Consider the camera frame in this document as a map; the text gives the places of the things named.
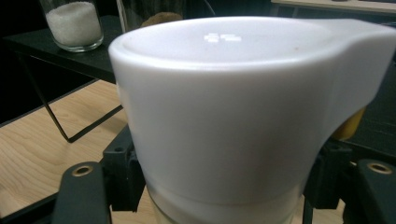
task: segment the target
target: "white container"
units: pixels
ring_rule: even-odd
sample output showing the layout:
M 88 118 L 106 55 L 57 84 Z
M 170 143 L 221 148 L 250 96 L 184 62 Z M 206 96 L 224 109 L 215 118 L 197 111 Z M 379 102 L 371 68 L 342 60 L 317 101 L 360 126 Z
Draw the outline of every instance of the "white container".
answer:
M 102 44 L 102 25 L 93 0 L 40 0 L 40 5 L 60 48 L 82 52 Z
M 314 160 L 375 97 L 394 29 L 227 17 L 116 38 L 109 55 L 148 192 L 176 223 L 290 223 Z

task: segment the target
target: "glass jar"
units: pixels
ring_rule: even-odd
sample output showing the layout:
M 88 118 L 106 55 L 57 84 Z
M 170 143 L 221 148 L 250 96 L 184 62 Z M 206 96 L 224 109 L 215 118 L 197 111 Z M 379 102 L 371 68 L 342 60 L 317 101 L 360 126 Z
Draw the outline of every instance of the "glass jar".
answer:
M 185 0 L 117 0 L 124 33 L 154 24 L 181 21 Z
M 39 0 L 54 42 L 82 52 L 103 42 L 103 29 L 93 0 Z

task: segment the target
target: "wooden surface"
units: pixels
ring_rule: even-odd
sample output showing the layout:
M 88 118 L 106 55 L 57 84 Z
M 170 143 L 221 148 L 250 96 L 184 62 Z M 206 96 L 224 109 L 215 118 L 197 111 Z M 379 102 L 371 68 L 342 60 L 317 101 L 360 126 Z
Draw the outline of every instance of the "wooden surface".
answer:
M 119 105 L 116 87 L 104 81 L 75 91 L 50 106 L 67 134 L 73 134 Z M 0 217 L 5 217 L 58 191 L 64 171 L 84 161 L 99 161 L 102 152 L 126 125 L 124 111 L 91 132 L 67 143 L 49 114 L 40 108 L 0 128 Z M 338 210 L 318 210 L 314 223 L 341 224 L 343 205 Z M 293 224 L 301 223 L 303 200 Z M 115 224 L 155 224 L 145 191 L 137 213 L 112 214 Z
M 326 7 L 333 9 L 358 10 L 373 13 L 396 13 L 396 4 L 360 0 L 271 0 L 272 3 L 293 7 Z

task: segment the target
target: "yellow object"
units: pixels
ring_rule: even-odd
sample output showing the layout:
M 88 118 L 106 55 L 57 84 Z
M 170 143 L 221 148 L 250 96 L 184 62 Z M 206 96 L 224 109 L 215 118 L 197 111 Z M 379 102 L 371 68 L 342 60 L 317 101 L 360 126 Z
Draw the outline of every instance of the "yellow object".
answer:
M 347 119 L 337 130 L 332 134 L 332 138 L 337 140 L 346 140 L 355 134 L 358 129 L 361 117 L 364 114 L 366 107 L 356 112 L 353 116 Z
M 160 12 L 144 21 L 141 27 L 165 23 L 169 21 L 181 21 L 183 17 L 174 12 Z

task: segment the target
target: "white granules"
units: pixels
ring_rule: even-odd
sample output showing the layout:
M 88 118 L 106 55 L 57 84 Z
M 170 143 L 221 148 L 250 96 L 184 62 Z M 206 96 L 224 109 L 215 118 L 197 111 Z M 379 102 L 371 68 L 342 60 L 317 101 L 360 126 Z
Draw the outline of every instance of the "white granules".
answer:
M 46 15 L 53 37 L 68 47 L 88 46 L 102 36 L 95 6 L 74 2 L 51 10 Z

